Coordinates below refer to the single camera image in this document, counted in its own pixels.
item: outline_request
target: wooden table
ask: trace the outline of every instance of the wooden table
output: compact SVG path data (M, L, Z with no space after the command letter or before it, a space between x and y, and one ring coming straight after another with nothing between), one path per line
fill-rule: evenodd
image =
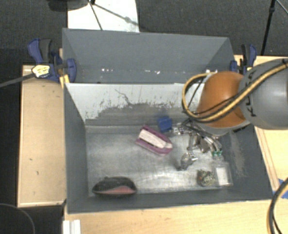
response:
M273 60L258 57L255 65ZM23 74L30 73L23 67ZM66 199L62 88L42 79L22 84L18 206L61 205ZM272 187L288 177L288 130L257 129ZM80 219L83 234L265 234L269 200L165 209L67 214ZM288 199L281 199L276 219L288 234Z

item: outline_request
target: clear plastic container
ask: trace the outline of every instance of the clear plastic container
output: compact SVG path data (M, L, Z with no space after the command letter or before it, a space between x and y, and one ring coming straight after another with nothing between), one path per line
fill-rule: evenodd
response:
M229 187L233 185L230 165L227 161L217 159L213 161L211 165L216 178L217 187Z

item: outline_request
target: gray bin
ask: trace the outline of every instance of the gray bin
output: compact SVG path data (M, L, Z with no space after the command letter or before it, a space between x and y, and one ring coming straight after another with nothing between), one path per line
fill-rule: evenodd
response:
M177 171L188 138L174 136L159 157L135 145L141 126L156 119L186 119L183 84L206 69L227 70L227 38L152 33L63 30L64 59L77 63L75 83L64 89L67 207L69 213L133 210L269 199L272 191L252 126L223 136L233 186L201 188L200 167ZM105 176L131 178L138 193L103 199L91 188Z

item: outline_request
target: yellow cable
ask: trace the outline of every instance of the yellow cable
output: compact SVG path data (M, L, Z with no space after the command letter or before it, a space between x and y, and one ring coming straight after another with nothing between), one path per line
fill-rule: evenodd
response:
M211 121L211 120L215 120L217 118L219 118L220 116L222 116L223 114L227 113L229 110L231 110L234 106L236 106L240 101L242 101L245 96L247 96L255 87L257 87L261 82L263 82L265 79L267 79L269 76L282 71L284 69L288 68L288 63L282 64L276 68L273 68L272 70L265 72L264 74L262 74L258 79L256 79L255 81L253 81L253 83L251 84L250 87L248 87L240 96L238 96L234 101L232 101L228 106L226 106L223 110L217 112L216 114L209 116L209 117L205 117L202 118L201 121L202 122L207 122L207 121ZM190 78L184 85L183 87L183 92L182 92L182 102L183 102L183 107L186 110L186 113L195 118L201 118L201 116L195 115L193 112L191 112L187 106L186 103L186 97L185 97L185 92L186 92L186 88L187 86L195 79L200 78L200 77L205 77L207 75L210 74L214 74L214 73L205 73L205 74L199 74L196 76L193 76L192 78Z

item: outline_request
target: black floor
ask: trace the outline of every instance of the black floor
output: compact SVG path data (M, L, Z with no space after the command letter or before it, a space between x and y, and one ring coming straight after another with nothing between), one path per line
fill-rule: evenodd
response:
M140 31L229 37L235 54L242 43L261 51L271 0L136 0ZM288 9L288 0L280 0ZM51 38L61 47L66 27L66 2L60 0L0 0L0 82L17 78L21 66L33 60L27 43ZM265 55L288 56L288 16L276 4ZM19 85L0 89L0 203L15 205L19 147ZM28 227L21 212L0 206L0 233L21 233ZM61 207L28 209L36 233L61 233ZM3 217L12 223L4 224Z

